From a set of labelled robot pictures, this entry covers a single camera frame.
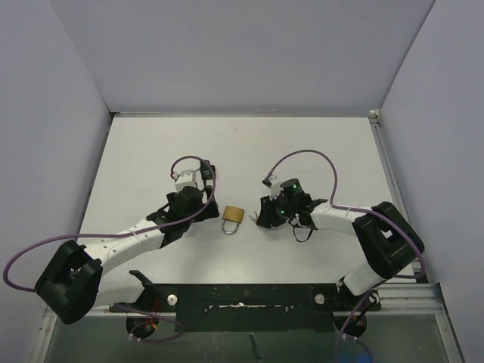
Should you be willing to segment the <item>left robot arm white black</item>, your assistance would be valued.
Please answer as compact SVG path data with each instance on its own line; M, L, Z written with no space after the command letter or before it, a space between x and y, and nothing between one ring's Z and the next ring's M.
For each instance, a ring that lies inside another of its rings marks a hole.
M167 204L135 226L92 243L70 239L58 247L34 291L63 323L77 322L95 306L101 279L109 272L179 240L194 223L219 217L216 169L210 161L172 177L175 191L167 194Z

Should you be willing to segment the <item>small silver keys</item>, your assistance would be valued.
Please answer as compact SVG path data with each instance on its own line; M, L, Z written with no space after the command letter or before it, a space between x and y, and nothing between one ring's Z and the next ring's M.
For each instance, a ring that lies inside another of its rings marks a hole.
M259 214L257 213L257 211L255 211L253 215L249 215L249 217L256 225L258 225Z

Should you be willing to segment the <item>brass padlock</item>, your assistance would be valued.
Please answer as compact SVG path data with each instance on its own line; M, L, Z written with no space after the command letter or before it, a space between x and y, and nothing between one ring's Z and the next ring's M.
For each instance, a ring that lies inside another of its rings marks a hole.
M237 233L244 219L244 214L244 209L240 207L226 206L222 214L222 231L228 235Z

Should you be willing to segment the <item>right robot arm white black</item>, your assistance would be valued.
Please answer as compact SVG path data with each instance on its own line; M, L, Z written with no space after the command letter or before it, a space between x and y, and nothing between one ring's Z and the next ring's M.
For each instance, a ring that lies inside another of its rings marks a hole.
M420 258L424 244L403 215L390 202L369 208L334 206L326 199L313 199L299 180L283 182L264 179L270 194L260 198L256 224L276 228L284 223L314 231L336 231L356 237L365 261L337 283L337 302L354 309L364 293L396 277L400 271Z

